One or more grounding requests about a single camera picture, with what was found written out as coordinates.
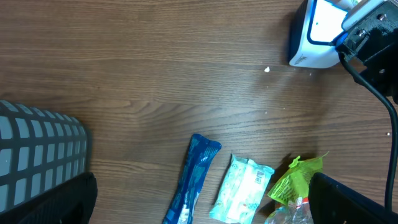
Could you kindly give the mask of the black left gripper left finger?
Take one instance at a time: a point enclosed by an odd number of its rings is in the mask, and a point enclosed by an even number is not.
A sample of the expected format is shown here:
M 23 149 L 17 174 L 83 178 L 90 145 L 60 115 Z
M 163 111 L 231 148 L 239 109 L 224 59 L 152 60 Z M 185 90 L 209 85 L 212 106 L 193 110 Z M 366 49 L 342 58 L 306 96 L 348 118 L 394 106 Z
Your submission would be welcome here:
M 85 172 L 1 215 L 1 224 L 88 224 L 98 196 L 93 173 Z

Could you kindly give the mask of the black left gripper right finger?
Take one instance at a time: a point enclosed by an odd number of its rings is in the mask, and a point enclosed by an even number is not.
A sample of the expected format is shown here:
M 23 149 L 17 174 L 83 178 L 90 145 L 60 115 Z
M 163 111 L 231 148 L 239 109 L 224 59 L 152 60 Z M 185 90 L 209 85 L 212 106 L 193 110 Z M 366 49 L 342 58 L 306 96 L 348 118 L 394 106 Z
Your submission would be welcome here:
M 396 213 L 320 172 L 308 200 L 314 224 L 397 224 Z

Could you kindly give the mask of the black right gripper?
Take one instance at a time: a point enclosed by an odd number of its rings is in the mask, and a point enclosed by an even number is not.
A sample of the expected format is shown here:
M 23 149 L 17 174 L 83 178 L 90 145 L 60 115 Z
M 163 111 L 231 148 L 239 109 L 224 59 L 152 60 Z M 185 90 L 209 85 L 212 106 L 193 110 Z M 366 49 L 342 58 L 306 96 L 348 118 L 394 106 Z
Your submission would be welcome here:
M 366 69 L 359 74 L 397 102 L 397 1 L 386 0 L 335 39 L 335 50 Z

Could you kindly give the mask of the green clear snack bag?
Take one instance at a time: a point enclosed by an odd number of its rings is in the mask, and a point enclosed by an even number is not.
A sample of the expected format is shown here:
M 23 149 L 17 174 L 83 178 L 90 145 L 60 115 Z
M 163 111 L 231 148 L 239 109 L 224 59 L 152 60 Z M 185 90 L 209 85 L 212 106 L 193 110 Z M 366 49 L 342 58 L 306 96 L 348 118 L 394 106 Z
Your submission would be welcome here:
M 308 196 L 311 178 L 317 172 L 323 172 L 323 156 L 307 160 L 296 157 L 268 193 L 279 207 L 265 224 L 314 224 Z

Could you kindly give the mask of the teal white snack packet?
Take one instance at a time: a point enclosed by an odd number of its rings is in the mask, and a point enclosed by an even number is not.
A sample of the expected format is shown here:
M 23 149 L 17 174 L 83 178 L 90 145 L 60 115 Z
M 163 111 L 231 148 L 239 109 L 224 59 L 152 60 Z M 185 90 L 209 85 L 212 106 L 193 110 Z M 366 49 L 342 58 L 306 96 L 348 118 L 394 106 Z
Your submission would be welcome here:
M 232 155 L 210 218 L 251 224 L 273 174 L 269 166 Z

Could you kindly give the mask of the blue snack bar wrapper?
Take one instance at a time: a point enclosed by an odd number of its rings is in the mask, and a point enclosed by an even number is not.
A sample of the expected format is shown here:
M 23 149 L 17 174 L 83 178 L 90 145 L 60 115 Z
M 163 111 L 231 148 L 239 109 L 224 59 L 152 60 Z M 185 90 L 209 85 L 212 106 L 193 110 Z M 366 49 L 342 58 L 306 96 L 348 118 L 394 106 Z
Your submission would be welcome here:
M 193 134 L 188 147 L 183 172 L 163 224 L 192 224 L 195 206 L 200 196 L 212 160 L 221 144 Z

